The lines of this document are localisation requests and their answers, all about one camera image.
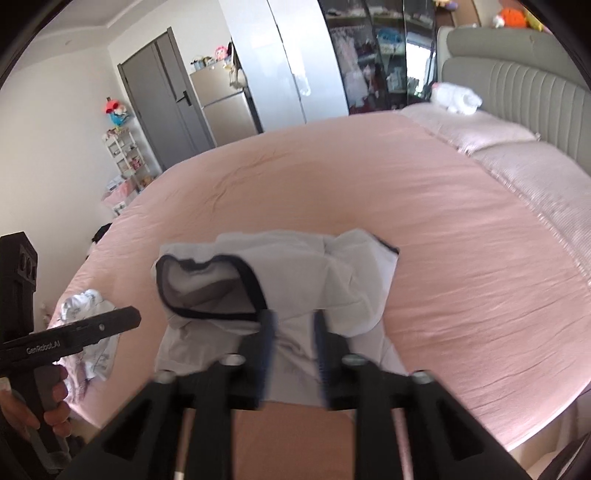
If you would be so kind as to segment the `pink pillow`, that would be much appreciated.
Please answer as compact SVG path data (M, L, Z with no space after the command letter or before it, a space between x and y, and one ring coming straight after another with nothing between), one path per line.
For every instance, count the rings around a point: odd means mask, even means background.
M496 145L472 158L525 201L590 279L590 176L545 142Z
M526 127L480 110L466 116L450 113L432 103L421 103L408 106L399 113L466 155L493 146L539 140Z

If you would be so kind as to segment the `red and blue plush toy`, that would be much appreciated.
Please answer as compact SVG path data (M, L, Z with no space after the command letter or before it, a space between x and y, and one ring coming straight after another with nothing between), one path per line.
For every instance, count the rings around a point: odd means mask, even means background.
M115 127L121 127L129 117L127 107L119 100L112 99L111 97L106 98L104 112Z

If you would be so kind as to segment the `orange plush toy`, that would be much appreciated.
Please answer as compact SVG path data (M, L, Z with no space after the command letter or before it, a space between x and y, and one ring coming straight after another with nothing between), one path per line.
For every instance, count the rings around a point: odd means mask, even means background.
M503 8L493 17L492 25L494 28L525 29L529 27L524 11L516 8Z

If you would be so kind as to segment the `white shirt with navy trim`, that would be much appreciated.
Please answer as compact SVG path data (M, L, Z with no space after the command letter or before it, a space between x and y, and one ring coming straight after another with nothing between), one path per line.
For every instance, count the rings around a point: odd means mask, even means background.
M235 353L259 329L259 312L270 310L276 340L266 400L321 405L312 315L322 310L353 353L403 374L385 330L398 258L396 247L360 229L338 236L226 233L211 243L165 244L153 266L168 321L155 367L204 371Z

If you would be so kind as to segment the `grey padded headboard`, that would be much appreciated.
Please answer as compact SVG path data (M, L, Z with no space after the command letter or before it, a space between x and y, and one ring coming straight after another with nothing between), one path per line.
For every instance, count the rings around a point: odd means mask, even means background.
M441 81L472 89L483 110L528 128L590 170L590 89L554 36L442 27L437 47Z

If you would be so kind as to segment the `beige refrigerator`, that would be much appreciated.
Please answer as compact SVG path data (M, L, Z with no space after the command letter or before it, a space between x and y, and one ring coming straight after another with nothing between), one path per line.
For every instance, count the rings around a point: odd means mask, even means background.
M230 83L230 69L215 62L192 72L190 80L216 147L259 134L245 88Z

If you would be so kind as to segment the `pink plush on refrigerator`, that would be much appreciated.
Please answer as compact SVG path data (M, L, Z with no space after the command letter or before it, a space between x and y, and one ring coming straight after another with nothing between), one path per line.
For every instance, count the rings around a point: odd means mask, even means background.
M214 50L214 59L216 61L224 61L228 58L228 47L221 45Z

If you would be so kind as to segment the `pink storage box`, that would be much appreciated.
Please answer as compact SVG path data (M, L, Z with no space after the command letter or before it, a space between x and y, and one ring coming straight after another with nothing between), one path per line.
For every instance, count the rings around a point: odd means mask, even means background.
M102 198L102 204L114 215L121 212L138 196L134 181L129 178L108 191Z

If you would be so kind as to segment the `white storage shelf rack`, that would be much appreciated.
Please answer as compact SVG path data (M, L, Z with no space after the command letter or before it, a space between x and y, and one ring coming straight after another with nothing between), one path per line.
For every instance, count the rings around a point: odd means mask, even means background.
M138 192L153 180L142 152L128 128L115 127L107 130L103 135L103 144L119 177L130 180Z

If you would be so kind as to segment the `dark glass display cabinet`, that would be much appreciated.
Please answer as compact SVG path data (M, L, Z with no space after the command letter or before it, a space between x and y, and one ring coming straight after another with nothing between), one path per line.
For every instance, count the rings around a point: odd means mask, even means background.
M349 114L426 101L436 79L433 1L322 1Z

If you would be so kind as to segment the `black clothes pile on stool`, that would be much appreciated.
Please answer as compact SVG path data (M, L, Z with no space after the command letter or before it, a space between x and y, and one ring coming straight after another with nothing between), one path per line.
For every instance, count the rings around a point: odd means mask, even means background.
M96 233L93 235L91 242L94 244L97 244L103 238L103 236L108 232L110 227L111 227L111 223L107 223L107 224L102 225L96 231Z

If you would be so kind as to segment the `grey door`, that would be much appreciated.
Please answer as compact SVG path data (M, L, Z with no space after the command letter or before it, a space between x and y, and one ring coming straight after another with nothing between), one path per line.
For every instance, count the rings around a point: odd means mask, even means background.
M215 143L171 29L117 65L134 115L165 171Z

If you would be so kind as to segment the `pink bed sheet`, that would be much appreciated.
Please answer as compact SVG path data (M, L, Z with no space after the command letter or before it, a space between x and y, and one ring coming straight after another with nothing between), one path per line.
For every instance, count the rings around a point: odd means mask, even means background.
M67 287L142 316L74 411L103 426L151 376L166 327L151 276L162 245L356 228L401 252L385 324L404 366L432 371L504 447L588 385L590 288L565 247L475 160L389 112L245 139L152 182Z

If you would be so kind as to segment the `white printed storage bag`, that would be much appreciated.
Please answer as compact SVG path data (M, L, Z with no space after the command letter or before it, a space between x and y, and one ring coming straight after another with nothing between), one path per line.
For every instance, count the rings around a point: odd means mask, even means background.
M69 403L80 403L92 380L105 381L112 373L119 336L100 337L100 334L106 331L105 327L80 325L80 322L114 309L115 306L94 289L74 294L65 299L60 306L57 320L52 327L73 324L79 330L82 326L82 338L85 341L80 351L62 357L56 362L64 367L68 374L64 383L68 391L66 401Z

